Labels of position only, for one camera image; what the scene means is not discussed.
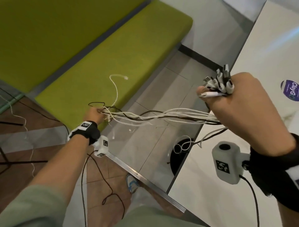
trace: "sneaker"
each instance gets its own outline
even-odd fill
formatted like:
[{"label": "sneaker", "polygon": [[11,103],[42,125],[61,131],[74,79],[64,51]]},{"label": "sneaker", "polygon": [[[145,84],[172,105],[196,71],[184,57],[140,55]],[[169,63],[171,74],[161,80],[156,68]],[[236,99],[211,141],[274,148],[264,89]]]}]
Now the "sneaker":
[{"label": "sneaker", "polygon": [[133,194],[136,191],[136,189],[140,187],[137,179],[128,173],[126,180],[127,180],[128,189]]}]

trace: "white tracking module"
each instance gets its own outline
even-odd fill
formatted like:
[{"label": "white tracking module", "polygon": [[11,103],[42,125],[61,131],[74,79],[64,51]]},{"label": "white tracking module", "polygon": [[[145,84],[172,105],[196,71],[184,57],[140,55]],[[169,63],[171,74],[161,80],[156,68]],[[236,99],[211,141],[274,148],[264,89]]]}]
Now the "white tracking module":
[{"label": "white tracking module", "polygon": [[240,152],[238,145],[227,141],[219,142],[212,149],[212,156],[217,176],[229,184],[239,182],[239,175],[244,172],[242,162],[250,158],[250,154]]},{"label": "white tracking module", "polygon": [[94,153],[97,157],[102,157],[108,154],[108,138],[101,135],[99,140],[93,144],[94,149],[98,150]]}]

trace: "right hand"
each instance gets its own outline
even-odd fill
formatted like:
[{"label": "right hand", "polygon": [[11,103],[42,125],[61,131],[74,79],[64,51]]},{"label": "right hand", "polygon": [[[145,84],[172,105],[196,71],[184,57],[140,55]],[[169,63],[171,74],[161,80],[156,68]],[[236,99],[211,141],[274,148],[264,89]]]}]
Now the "right hand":
[{"label": "right hand", "polygon": [[[234,93],[227,97],[202,98],[217,119],[246,140],[258,153],[280,156],[292,151],[296,142],[281,120],[258,79],[241,72],[231,77]],[[208,91],[198,87],[197,94]]]}]

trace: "gray sleeve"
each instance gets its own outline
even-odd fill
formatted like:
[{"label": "gray sleeve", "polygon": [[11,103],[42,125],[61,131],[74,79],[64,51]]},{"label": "gray sleeve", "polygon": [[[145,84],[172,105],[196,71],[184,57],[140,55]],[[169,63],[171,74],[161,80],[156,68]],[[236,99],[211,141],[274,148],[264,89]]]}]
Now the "gray sleeve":
[{"label": "gray sleeve", "polygon": [[50,187],[25,188],[0,214],[1,227],[61,227],[66,202]]}]

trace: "wall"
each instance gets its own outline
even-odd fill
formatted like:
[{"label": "wall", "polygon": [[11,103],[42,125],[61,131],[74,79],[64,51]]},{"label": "wall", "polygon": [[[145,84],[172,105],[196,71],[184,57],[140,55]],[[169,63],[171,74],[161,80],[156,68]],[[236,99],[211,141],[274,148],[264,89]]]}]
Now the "wall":
[{"label": "wall", "polygon": [[161,1],[194,20],[183,45],[219,65],[232,65],[251,31],[251,21],[222,0]]}]

